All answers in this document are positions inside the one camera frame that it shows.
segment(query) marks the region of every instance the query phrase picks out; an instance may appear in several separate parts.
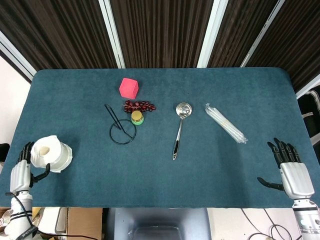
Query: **white roll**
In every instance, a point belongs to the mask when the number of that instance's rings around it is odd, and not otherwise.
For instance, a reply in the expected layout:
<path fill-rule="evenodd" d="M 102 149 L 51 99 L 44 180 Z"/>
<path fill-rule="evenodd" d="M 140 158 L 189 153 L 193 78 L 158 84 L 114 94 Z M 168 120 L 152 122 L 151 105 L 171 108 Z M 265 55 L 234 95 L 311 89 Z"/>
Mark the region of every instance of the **white roll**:
<path fill-rule="evenodd" d="M 69 166 L 72 160 L 72 149 L 59 141 L 56 135 L 40 138 L 31 149 L 31 163 L 37 168 L 46 168 L 60 173 Z"/>

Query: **teal felt surface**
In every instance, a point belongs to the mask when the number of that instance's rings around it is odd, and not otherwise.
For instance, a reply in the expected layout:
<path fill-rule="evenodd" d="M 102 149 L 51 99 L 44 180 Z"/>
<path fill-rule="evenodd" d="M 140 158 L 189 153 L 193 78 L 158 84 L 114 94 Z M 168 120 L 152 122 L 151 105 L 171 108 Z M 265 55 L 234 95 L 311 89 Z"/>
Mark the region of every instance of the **teal felt surface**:
<path fill-rule="evenodd" d="M 127 145 L 109 138 L 125 99 L 122 79 L 139 82 L 136 99 L 156 111 L 144 115 Z M 192 106 L 183 122 L 177 159 L 172 160 L 180 102 Z M 236 143 L 205 112 L 211 103 L 247 137 Z M 73 160 L 50 173 L 30 193 L 34 206 L 282 208 L 293 201 L 263 187 L 257 177 L 281 182 L 267 141 L 296 146 L 320 202 L 320 167 L 288 74 L 279 68 L 68 69 L 41 70 L 30 88 L 11 149 L 0 174 L 0 206 L 9 206 L 10 172 L 25 143 L 57 135 Z M 32 167 L 37 175 L 44 170 Z"/>

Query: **robotic arm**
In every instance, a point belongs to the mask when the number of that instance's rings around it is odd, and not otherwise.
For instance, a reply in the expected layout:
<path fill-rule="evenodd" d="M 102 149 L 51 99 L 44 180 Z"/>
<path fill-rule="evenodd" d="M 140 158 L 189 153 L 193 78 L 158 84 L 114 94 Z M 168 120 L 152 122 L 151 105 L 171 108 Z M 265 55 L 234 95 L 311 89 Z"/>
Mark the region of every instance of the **robotic arm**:
<path fill-rule="evenodd" d="M 31 240 L 37 233 L 38 228 L 32 224 L 33 198 L 29 194 L 34 183 L 48 176 L 50 164 L 46 165 L 45 172 L 34 176 L 30 170 L 31 149 L 34 142 L 28 142 L 22 151 L 10 176 L 10 192 L 6 195 L 13 196 L 8 235 L 12 240 Z"/>
<path fill-rule="evenodd" d="M 280 171 L 282 184 L 270 183 L 258 177 L 267 188 L 284 191 L 293 200 L 293 212 L 299 225 L 303 240 L 320 239 L 320 215 L 318 206 L 310 201 L 315 193 L 309 172 L 300 161 L 298 152 L 291 144 L 274 138 L 277 147 L 268 142 Z"/>

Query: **spoon handle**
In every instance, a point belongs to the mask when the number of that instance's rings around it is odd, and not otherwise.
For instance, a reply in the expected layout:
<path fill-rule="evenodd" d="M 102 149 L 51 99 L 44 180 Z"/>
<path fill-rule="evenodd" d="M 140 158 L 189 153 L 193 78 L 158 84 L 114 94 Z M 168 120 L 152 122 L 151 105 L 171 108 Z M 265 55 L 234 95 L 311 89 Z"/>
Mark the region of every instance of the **spoon handle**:
<path fill-rule="evenodd" d="M 183 123 L 183 119 L 180 119 L 180 126 L 179 126 L 179 130 L 178 133 L 176 135 L 176 140 L 174 143 L 174 147 L 173 147 L 173 154 L 172 154 L 172 159 L 176 160 L 177 155 L 178 155 L 178 149 L 179 149 L 179 143 L 180 143 L 180 134 L 181 134 L 181 129 L 182 129 L 182 123 Z"/>

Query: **red sponge cube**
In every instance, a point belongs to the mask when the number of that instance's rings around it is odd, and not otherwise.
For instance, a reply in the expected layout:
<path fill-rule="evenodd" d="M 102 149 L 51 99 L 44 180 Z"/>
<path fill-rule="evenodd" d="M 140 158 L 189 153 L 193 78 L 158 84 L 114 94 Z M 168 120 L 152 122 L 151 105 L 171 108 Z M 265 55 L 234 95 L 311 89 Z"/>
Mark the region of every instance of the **red sponge cube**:
<path fill-rule="evenodd" d="M 139 90 L 138 82 L 130 78 L 123 78 L 119 91 L 121 97 L 135 99 Z"/>

